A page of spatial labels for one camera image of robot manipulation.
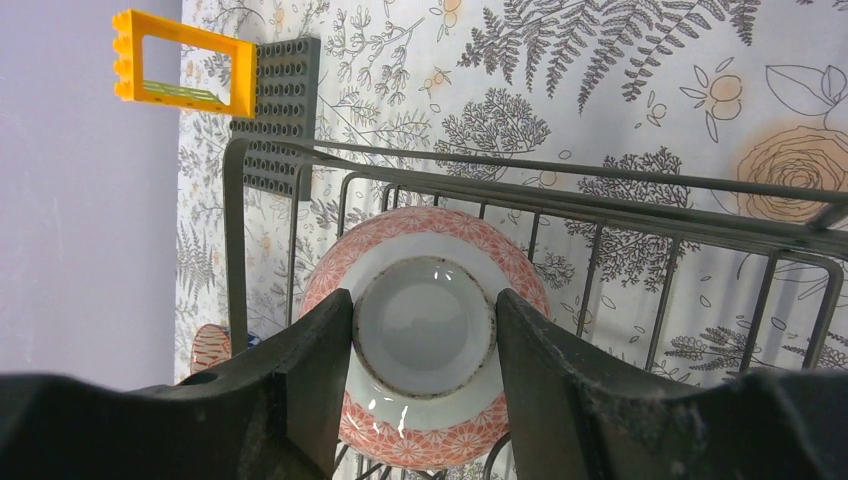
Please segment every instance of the fern print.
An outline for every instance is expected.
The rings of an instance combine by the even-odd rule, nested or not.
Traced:
[[[730,24],[736,27],[736,35],[749,47],[754,43],[754,14],[760,0],[730,0]]]
[[[600,48],[595,49],[595,55],[589,59],[590,65],[583,75],[583,85],[577,97],[581,114],[589,96],[610,67],[618,63],[617,59],[624,58],[621,47],[632,47],[636,40],[641,40],[645,30],[654,29],[654,19],[660,18],[662,13],[656,1],[627,0],[610,6],[603,15],[607,18],[601,23]]]
[[[503,88],[490,88],[483,102],[468,102],[462,116],[442,122],[447,140],[438,140],[439,153],[512,158],[530,153],[550,135],[548,123],[533,115],[530,102]],[[439,161],[450,175],[497,181],[506,167]]]
[[[315,224],[324,230],[335,230],[339,224],[339,203],[335,200],[323,202],[320,199],[312,199],[310,207],[315,215]],[[352,207],[351,211],[345,214],[345,232],[360,223],[370,219],[374,214],[366,212],[360,208]]]
[[[630,58],[630,64],[635,69],[624,71],[630,81],[621,86],[624,90],[622,96],[628,102],[636,100],[642,93],[642,87],[648,83],[647,79],[654,75],[652,69],[662,65],[661,56],[672,55],[673,48],[681,49],[686,46],[680,39],[681,36],[695,40],[700,38],[695,27],[702,30],[712,29],[702,12],[723,22],[727,18],[724,13],[730,8],[729,0],[664,1],[662,5],[662,23],[654,24],[662,36],[645,35],[647,45],[637,48],[640,57]]]
[[[848,348],[848,338],[845,338],[842,335],[837,335],[833,332],[827,332],[827,338],[829,340],[835,340],[842,347]],[[783,345],[783,349],[792,352],[796,355],[800,355],[802,358],[807,356],[806,348]],[[846,353],[845,350],[838,349],[832,345],[828,345],[827,343],[825,343],[816,366],[818,368],[848,370],[848,353]]]
[[[527,89],[532,91],[546,49],[553,47],[546,74],[546,91],[553,97],[568,65],[581,55],[582,49],[589,47],[586,39],[597,35],[599,15],[613,1],[601,4],[595,0],[563,0],[552,4],[548,0],[505,0],[503,19],[484,7],[484,29],[471,30],[472,43],[466,44],[458,65],[483,64],[489,74],[500,68],[504,79],[512,84],[518,66],[518,47],[523,41],[527,47],[524,76]]]
[[[606,168],[633,170],[637,172],[659,172],[680,174],[680,158],[662,147],[656,153],[643,155],[627,154],[621,160],[606,157]],[[607,177],[583,178],[577,182],[582,193],[605,196],[622,200],[653,203],[680,208],[690,208],[687,187],[680,185],[661,185],[651,182],[622,180]],[[566,220],[565,227],[571,235],[582,235],[591,248],[595,237],[594,223]],[[601,246],[598,265],[601,268],[601,280],[611,282],[620,280],[623,287],[643,283],[649,292],[659,291],[665,280],[666,266],[672,240],[669,237],[650,235],[633,230],[605,228],[601,233]],[[678,260],[687,251],[698,250],[697,243],[683,241],[680,245]]]
[[[722,380],[730,381],[739,375],[747,339],[747,334],[727,327],[707,327],[697,338],[684,335],[673,338],[671,346],[674,349],[665,352],[665,355],[694,362],[689,365],[689,370],[700,372],[723,370],[727,376]],[[760,360],[757,355],[761,352],[762,348],[755,345],[754,355],[751,357],[752,367],[778,368]]]
[[[177,283],[195,303],[202,289],[215,286],[212,250],[194,226],[180,222],[177,234]]]

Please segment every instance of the red patterned plate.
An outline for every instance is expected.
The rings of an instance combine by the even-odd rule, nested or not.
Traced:
[[[548,315],[526,255],[462,212],[410,207],[353,228],[321,259],[301,315],[350,290],[354,352],[341,439],[388,465],[441,469],[508,431],[493,302],[511,287]]]
[[[189,371],[192,375],[226,362],[232,356],[230,335],[221,326],[207,323],[200,327],[191,343],[191,364]]]

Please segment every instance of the white bowl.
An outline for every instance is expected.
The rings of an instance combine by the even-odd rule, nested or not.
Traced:
[[[393,210],[324,255],[301,315],[337,288],[355,302],[342,441],[388,465],[440,469],[485,454],[509,430],[494,301],[512,288],[549,311],[507,237],[462,212]]]

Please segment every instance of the wire dish rack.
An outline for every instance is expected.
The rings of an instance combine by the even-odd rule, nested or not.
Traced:
[[[659,304],[653,326],[649,329],[650,344],[644,369],[651,371],[657,356],[661,332],[668,322],[668,302],[675,280],[675,271],[684,242],[697,242],[721,249],[728,249],[767,258],[762,275],[759,294],[756,298],[750,328],[745,340],[744,350],[739,360],[741,373],[751,368],[756,347],[757,334],[763,326],[766,302],[772,288],[772,279],[779,261],[793,261],[823,269],[827,280],[821,304],[815,317],[809,345],[803,356],[803,368],[813,368],[822,355],[826,334],[830,328],[840,292],[843,285],[843,269],[837,262],[848,260],[848,233],[833,230],[832,227],[848,215],[848,193],[796,188],[780,185],[744,183],[730,180],[699,178],[682,175],[668,175],[651,172],[616,170],[610,168],[579,166],[565,163],[540,162],[533,160],[475,157],[455,154],[399,151],[377,147],[365,147],[318,140],[285,138],[277,141],[261,142],[256,145],[245,139],[231,141],[225,152],[224,210],[227,248],[228,288],[230,304],[230,328],[233,354],[247,348],[247,291],[245,286],[244,261],[244,187],[268,190],[266,187],[277,171],[272,161],[258,161],[248,156],[249,151],[259,147],[262,151],[280,152],[286,159],[296,158],[298,163],[294,171],[295,181],[291,185],[289,197],[303,198],[300,190],[304,175],[311,174],[312,167],[338,169],[348,172],[341,185],[338,197],[338,223],[336,237],[345,232],[345,218],[348,209],[348,193],[351,182],[366,179],[382,185],[380,210],[398,208],[399,199],[405,194],[419,194],[427,198],[432,205],[441,205],[445,199],[471,202],[478,206],[479,218],[486,219],[487,208],[501,207],[518,210],[532,215],[529,232],[527,256],[532,262],[537,255],[536,239],[542,217],[561,218],[585,222],[594,225],[585,285],[579,311],[576,312],[576,335],[583,336],[586,331],[589,299],[598,275],[601,255],[601,239],[607,229],[627,230],[666,237],[670,240],[665,275],[659,293]],[[508,167],[557,172],[566,175],[606,177],[621,182],[657,183],[684,186],[688,188],[708,189],[719,192],[731,192],[743,195],[765,195],[788,199],[821,202],[819,213],[806,224],[788,224],[778,221],[747,218],[736,215],[640,203],[614,198],[598,197],[583,193],[543,189],[532,186],[515,185],[495,181],[460,178],[438,173],[402,170],[397,168],[353,163],[336,155],[316,150],[354,151],[366,154],[379,154],[393,157],[416,158],[425,161],[455,162],[476,164],[487,167]],[[298,234],[298,216],[291,215],[289,225],[288,260],[295,264],[295,239]],[[294,268],[288,269],[288,299],[294,298]],[[293,302],[287,302],[285,326],[292,322]],[[491,478],[494,462],[509,441],[509,434],[497,442],[489,454],[483,471],[483,478]],[[342,446],[336,459],[336,467],[348,452]],[[358,458],[357,480],[366,478],[386,479],[391,475],[391,467],[375,464]],[[427,479],[444,479],[447,473],[414,472]],[[400,473],[400,478],[415,478],[409,472]]]

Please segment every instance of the lavender wall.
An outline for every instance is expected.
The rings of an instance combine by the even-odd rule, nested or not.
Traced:
[[[180,2],[34,7],[0,9],[0,371],[170,382],[178,111],[114,95],[111,17]],[[177,83],[179,46],[151,45]]]

